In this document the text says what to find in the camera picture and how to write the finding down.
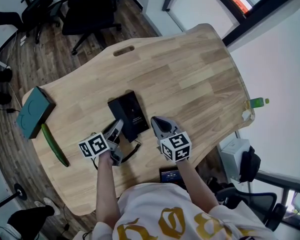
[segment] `gold letter print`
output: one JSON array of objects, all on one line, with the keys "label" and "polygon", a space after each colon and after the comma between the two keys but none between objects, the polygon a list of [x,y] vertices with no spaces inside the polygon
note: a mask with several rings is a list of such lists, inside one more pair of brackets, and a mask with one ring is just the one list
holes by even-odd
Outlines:
[{"label": "gold letter print", "polygon": [[[169,213],[168,220],[172,227],[170,227],[168,225],[168,223],[166,222],[166,220],[164,218],[164,213]],[[175,220],[175,215],[181,225],[181,228],[182,228],[181,232],[176,230],[177,223]],[[180,207],[174,207],[172,209],[164,208],[161,212],[161,216],[160,216],[158,223],[159,223],[159,226],[160,226],[163,234],[165,234],[168,237],[175,238],[175,239],[180,239],[180,237],[184,234],[184,232],[186,230],[186,222],[185,222],[184,212],[182,211],[182,209]]]},{"label": "gold letter print", "polygon": [[158,237],[154,237],[150,235],[147,231],[147,229],[143,226],[135,225],[138,222],[139,218],[136,220],[119,225],[116,230],[118,231],[119,240],[129,240],[129,238],[126,235],[127,230],[133,230],[140,234],[142,237],[142,240],[156,240]]},{"label": "gold letter print", "polygon": [[213,236],[215,236],[220,230],[225,230],[224,234],[226,235],[225,239],[231,240],[232,238],[232,232],[229,228],[223,227],[219,221],[213,217],[210,217],[206,213],[199,213],[194,217],[194,221],[198,223],[198,226],[196,227],[196,232],[202,239],[211,239]]}]

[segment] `black cable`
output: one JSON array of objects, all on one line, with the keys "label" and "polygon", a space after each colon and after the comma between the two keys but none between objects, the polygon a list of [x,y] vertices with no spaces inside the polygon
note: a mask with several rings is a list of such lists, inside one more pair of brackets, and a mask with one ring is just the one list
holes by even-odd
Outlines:
[{"label": "black cable", "polygon": [[140,146],[141,146],[141,143],[139,142],[139,143],[135,146],[134,150],[132,150],[132,151],[130,152],[130,154],[128,154],[124,159],[122,159],[121,163],[126,162],[130,157],[132,157],[132,156],[138,151],[138,149],[140,148]]},{"label": "black cable", "polygon": [[82,239],[85,240],[86,237],[87,237],[87,235],[89,235],[91,232],[92,232],[92,230],[90,230],[90,231],[87,232],[87,233],[84,233],[84,234],[82,235]]},{"label": "black cable", "polygon": [[64,225],[64,230],[62,232],[62,234],[65,232],[65,231],[68,231],[69,228],[70,228],[70,225],[69,225],[69,220],[67,219],[66,217],[66,212],[65,212],[65,207],[66,207],[66,204],[64,204],[63,206],[63,216],[64,216],[64,219],[66,220],[66,224]]},{"label": "black cable", "polygon": [[96,165],[96,163],[95,163],[95,159],[96,159],[97,157],[95,157],[95,158],[90,158],[91,160],[92,160],[92,162],[93,162],[93,165],[94,165],[94,168],[98,171],[98,166]]},{"label": "black cable", "polygon": [[7,108],[7,109],[2,109],[2,108],[0,108],[0,110],[1,110],[1,111],[6,111],[7,114],[11,114],[11,113],[16,112],[16,111],[18,111],[18,112],[20,113],[19,110],[14,109],[14,108]]},{"label": "black cable", "polygon": [[66,204],[64,204],[64,206],[63,206],[63,216],[64,216],[64,218],[66,220],[66,223],[69,223],[69,221],[68,221],[68,219],[66,217],[65,207],[66,207]]},{"label": "black cable", "polygon": [[[131,157],[138,151],[138,149],[141,147],[141,142],[139,142],[139,141],[137,141],[137,140],[134,140],[134,141],[137,142],[138,144],[135,146],[134,150],[132,150],[132,151],[130,152],[130,154],[128,154],[125,158],[122,159],[121,163],[124,163],[124,162],[128,161],[128,159],[131,158]],[[97,158],[97,157],[95,157],[95,158],[90,158],[90,159],[91,159],[92,162],[93,162],[94,168],[95,168],[96,170],[98,170],[98,166],[97,166],[96,163],[95,163],[95,159],[96,159],[96,158]]]}]

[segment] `green bottle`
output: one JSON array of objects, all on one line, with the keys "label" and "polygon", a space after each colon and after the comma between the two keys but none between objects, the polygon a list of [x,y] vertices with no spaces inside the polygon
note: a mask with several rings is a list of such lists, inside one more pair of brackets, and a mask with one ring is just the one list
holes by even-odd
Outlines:
[{"label": "green bottle", "polygon": [[269,99],[266,98],[264,100],[264,98],[253,98],[253,99],[249,99],[245,102],[245,108],[248,109],[254,109],[254,108],[261,108],[266,104],[269,104]]}]

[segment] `white cable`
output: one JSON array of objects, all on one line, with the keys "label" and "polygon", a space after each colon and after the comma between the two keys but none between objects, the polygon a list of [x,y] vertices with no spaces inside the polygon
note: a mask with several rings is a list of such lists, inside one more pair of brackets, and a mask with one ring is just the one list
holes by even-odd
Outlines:
[{"label": "white cable", "polygon": [[17,95],[16,95],[14,89],[12,88],[12,86],[11,86],[11,84],[9,82],[8,82],[8,85],[10,86],[10,88],[11,88],[13,94],[14,94],[14,97],[15,97],[16,101],[18,102],[20,109],[22,109],[22,106],[20,105],[20,102],[19,102],[19,100],[17,98]]},{"label": "white cable", "polygon": [[9,52],[9,55],[8,55],[8,57],[6,58],[6,62],[5,62],[5,64],[7,64],[7,63],[8,63],[9,57],[10,57],[10,55],[11,55],[11,53],[12,53],[12,50],[13,50],[13,49],[14,49],[14,47],[15,47],[16,40],[17,40],[17,31],[15,32],[14,42],[13,42],[12,48],[11,48],[11,50],[10,50],[10,52]]}]

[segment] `person's arm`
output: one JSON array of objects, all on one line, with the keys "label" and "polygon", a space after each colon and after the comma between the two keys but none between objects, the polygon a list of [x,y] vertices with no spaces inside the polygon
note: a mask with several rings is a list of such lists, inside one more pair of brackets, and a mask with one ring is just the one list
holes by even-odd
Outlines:
[{"label": "person's arm", "polygon": [[209,213],[213,207],[219,205],[214,193],[200,178],[195,168],[187,159],[176,162],[176,165],[193,204],[205,213]]},{"label": "person's arm", "polygon": [[97,222],[106,223],[114,229],[121,216],[110,154],[110,151],[106,151],[99,156],[95,215]]}]

